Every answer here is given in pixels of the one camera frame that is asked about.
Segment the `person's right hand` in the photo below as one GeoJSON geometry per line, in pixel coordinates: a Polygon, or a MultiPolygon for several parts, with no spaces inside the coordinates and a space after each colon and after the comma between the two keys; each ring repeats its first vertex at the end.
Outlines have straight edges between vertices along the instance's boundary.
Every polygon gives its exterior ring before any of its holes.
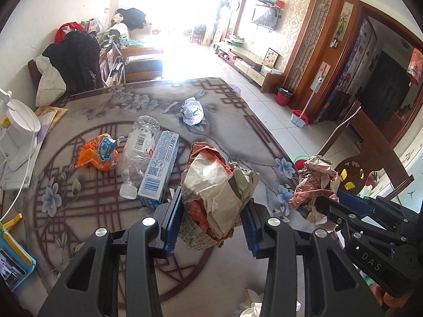
{"type": "Polygon", "coordinates": [[[385,304],[389,308],[401,308],[410,297],[410,293],[407,293],[402,297],[395,298],[385,292],[377,283],[373,283],[370,286],[370,290],[372,294],[374,294],[374,297],[380,306],[383,306],[385,304]]]}

